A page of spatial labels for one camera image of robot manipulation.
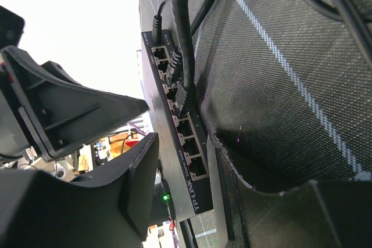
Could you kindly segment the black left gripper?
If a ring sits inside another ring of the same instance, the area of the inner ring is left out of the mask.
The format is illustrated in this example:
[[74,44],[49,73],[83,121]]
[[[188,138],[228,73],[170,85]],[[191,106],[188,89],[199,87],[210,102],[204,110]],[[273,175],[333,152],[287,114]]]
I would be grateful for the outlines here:
[[144,100],[87,88],[18,47],[25,21],[1,6],[1,166],[56,160],[148,111]]

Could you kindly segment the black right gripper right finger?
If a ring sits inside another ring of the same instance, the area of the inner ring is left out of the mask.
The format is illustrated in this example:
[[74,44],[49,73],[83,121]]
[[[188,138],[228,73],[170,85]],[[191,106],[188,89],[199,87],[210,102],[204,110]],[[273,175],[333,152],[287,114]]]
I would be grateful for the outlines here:
[[238,173],[228,151],[208,135],[207,157],[220,247],[370,247],[371,183],[309,181],[274,192],[255,168]]

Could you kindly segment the black network switch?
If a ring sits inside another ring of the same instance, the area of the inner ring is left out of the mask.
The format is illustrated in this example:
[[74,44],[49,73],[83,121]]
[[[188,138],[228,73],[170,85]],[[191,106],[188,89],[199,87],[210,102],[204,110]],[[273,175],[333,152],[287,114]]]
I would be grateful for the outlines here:
[[206,155],[206,133],[194,109],[178,116],[177,86],[167,85],[167,67],[174,46],[167,30],[155,45],[152,33],[142,37],[145,100],[152,128],[159,135],[162,173],[169,186],[175,219],[187,220],[213,208]]

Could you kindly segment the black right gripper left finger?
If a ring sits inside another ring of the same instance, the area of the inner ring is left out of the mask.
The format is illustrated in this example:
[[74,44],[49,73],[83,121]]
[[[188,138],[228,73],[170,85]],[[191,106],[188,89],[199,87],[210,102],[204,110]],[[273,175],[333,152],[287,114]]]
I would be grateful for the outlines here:
[[140,247],[159,155],[150,133],[70,182],[41,170],[1,171],[2,247]]

